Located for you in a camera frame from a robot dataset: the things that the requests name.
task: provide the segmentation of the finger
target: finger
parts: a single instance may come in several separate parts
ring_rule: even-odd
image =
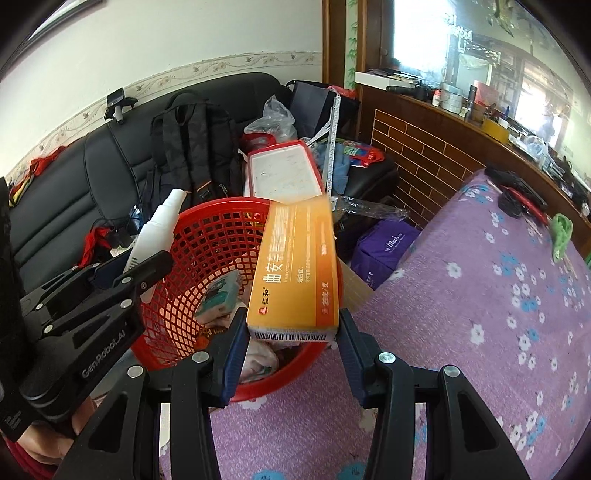
[[[78,410],[76,410],[74,415],[72,415],[72,428],[74,429],[74,433],[76,435],[80,434],[95,411],[96,405],[92,401],[92,398],[88,397],[84,402],[82,402],[82,405],[80,405]]]
[[[64,458],[74,443],[48,425],[30,425],[18,441],[25,451],[41,463],[55,463]]]

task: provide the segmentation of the purple bag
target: purple bag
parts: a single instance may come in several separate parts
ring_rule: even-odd
[[[406,222],[378,222],[357,241],[351,270],[375,290],[396,270],[400,258],[419,233]]]

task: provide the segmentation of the bed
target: bed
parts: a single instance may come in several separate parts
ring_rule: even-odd
[[[549,480],[590,419],[591,282],[572,244],[576,275],[552,261],[547,231],[503,214],[497,197],[475,174],[353,316],[411,365],[457,365],[532,480]],[[424,475],[425,413],[417,404],[414,478]],[[334,348],[282,390],[212,414],[225,480],[360,480],[374,424]],[[161,463],[170,476],[168,445]]]

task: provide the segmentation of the green cloth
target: green cloth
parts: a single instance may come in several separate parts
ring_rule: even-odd
[[[550,221],[550,234],[552,235],[552,257],[554,261],[562,260],[566,252],[566,246],[573,234],[573,222],[562,213],[554,215]]]

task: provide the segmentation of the white spray bottle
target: white spray bottle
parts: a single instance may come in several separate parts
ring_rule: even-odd
[[[125,264],[124,272],[161,250],[170,252],[174,242],[174,227],[178,222],[178,213],[186,196],[187,193],[184,190],[174,189],[164,203],[156,208],[152,219],[142,227]],[[150,303],[155,288],[156,286],[153,286],[141,294],[143,303]]]

